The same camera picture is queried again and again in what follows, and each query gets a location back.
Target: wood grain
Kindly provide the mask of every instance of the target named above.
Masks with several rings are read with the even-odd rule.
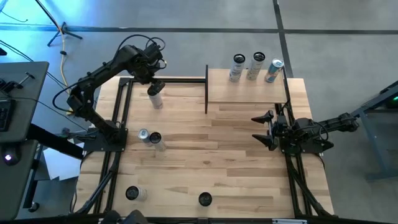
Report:
[[[112,116],[118,81],[119,77],[112,78],[101,87],[96,110],[105,118]],[[311,117],[303,80],[288,79],[288,83],[295,116]],[[138,209],[148,217],[293,217],[284,156],[251,137],[267,128],[250,118],[272,110],[273,103],[211,103],[205,114],[203,84],[168,83],[162,91],[164,108],[154,110],[147,87],[135,84],[132,90],[129,137],[119,165],[114,210],[127,215]],[[279,96],[268,100],[285,101]],[[140,142],[136,136],[141,128],[160,132],[167,150],[156,152]],[[83,163],[76,209],[98,184],[102,159],[103,153],[94,152]],[[333,212],[319,158],[303,155],[303,163],[309,188]],[[145,202],[126,198],[132,185],[147,190]],[[213,195],[209,207],[198,203],[202,192]]]
[[[284,103],[286,94],[283,75],[279,74],[273,83],[264,81],[267,70],[261,70],[256,80],[246,78],[242,71],[238,82],[229,81],[229,69],[209,69],[209,102],[223,103]]]

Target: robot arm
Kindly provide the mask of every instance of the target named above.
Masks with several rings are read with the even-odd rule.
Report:
[[[160,92],[164,83],[156,80],[155,72],[161,69],[159,60],[163,60],[160,46],[153,43],[145,50],[135,46],[125,45],[109,62],[94,72],[88,72],[86,77],[79,79],[72,88],[67,103],[76,116],[93,123],[104,135],[107,142],[119,140],[119,128],[109,120],[104,120],[93,109],[94,91],[123,70],[127,70],[141,84],[151,83],[151,91]]]
[[[320,122],[299,118],[294,121],[292,126],[288,125],[284,114],[278,115],[274,124],[272,124],[273,117],[274,114],[270,110],[264,116],[252,118],[258,123],[267,122],[269,127],[267,135],[253,134],[252,136],[267,146],[270,151],[280,146],[282,152],[288,154],[322,153],[334,146],[332,142],[328,141],[328,133],[332,131],[353,132],[359,127],[356,118],[348,113]]]

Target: gray floor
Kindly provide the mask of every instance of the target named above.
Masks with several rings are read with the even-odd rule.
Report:
[[[165,28],[256,28],[275,29],[272,0],[150,0],[128,1],[43,1],[58,21],[71,26],[93,27],[165,27]],[[397,1],[394,0],[280,0],[282,20],[286,29],[398,29],[395,21]],[[4,12],[28,19],[29,24],[50,25],[34,1],[9,1]],[[15,23],[4,14],[0,22]],[[108,61],[128,32],[80,32],[84,39],[67,37],[68,58],[65,74],[69,83]],[[277,34],[221,33],[147,33],[163,38],[168,67],[162,75],[203,75],[205,64],[228,68],[236,52],[250,55],[263,51],[270,60],[281,57]],[[4,31],[0,39],[23,51],[34,60],[50,62],[50,72],[60,78],[58,38],[46,47],[53,32]],[[313,118],[322,120],[351,112],[378,91],[398,79],[398,35],[287,35],[287,46],[294,77],[304,78]],[[130,44],[142,45],[143,40]],[[10,53],[0,62],[24,59]],[[51,105],[60,87],[46,79],[40,101]],[[64,103],[60,97],[59,104]],[[373,122],[378,132],[395,140],[397,117],[377,117]],[[86,127],[88,124],[75,119]],[[38,106],[34,123],[56,133],[66,126],[80,128],[47,108]],[[398,182],[383,180],[368,183],[364,176],[377,172],[374,154],[364,130],[355,133],[331,134],[335,147],[325,153],[326,175],[335,213],[344,218],[358,218],[398,223]],[[396,157],[396,142],[389,149]],[[21,210],[19,218],[66,214],[74,180],[43,182],[38,186],[35,201],[42,204],[35,213]]]

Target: light stand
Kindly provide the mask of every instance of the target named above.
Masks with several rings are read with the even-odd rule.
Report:
[[[58,28],[57,22],[55,22],[54,17],[51,16],[51,14],[48,12],[48,10],[43,6],[43,4],[39,1],[39,0],[35,0],[37,2],[37,4],[43,9],[44,13],[49,17],[49,19],[52,21],[52,23],[57,27],[57,33],[51,38],[50,42],[47,44],[48,47],[50,47],[51,43],[55,40],[56,37],[58,37],[59,33],[62,32],[63,34],[68,34],[71,35],[72,37],[76,37],[79,38],[80,40],[82,39],[82,37],[80,37],[79,35],[73,34],[69,31],[67,31],[67,24],[66,22],[62,23],[62,26],[60,27],[60,29]]]

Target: can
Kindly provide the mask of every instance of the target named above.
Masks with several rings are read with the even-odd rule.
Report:
[[[282,70],[284,62],[281,59],[273,59],[271,65],[268,68],[268,72],[264,80],[266,82],[272,83],[278,76],[279,72]]]
[[[152,146],[151,141],[149,140],[149,132],[146,129],[141,129],[138,132],[138,138],[145,143],[146,146]]]
[[[148,197],[147,190],[136,186],[130,186],[126,190],[126,198],[129,200],[145,201]]]
[[[237,54],[234,56],[232,67],[229,71],[229,80],[231,82],[237,82],[241,78],[245,59],[246,58],[243,54]]]
[[[256,80],[257,76],[260,73],[261,66],[264,63],[266,56],[262,52],[256,52],[253,54],[253,58],[251,59],[251,63],[246,74],[246,78],[248,80]]]
[[[166,144],[163,142],[162,135],[158,132],[150,134],[149,140],[155,146],[156,150],[164,152],[166,150]]]
[[[201,206],[207,207],[213,201],[213,197],[208,192],[203,192],[199,195],[199,204]]]
[[[151,91],[150,88],[148,88],[147,92],[148,92],[149,99],[152,102],[152,106],[155,109],[162,109],[163,108],[163,100],[162,100],[162,96],[160,95],[160,93]]]

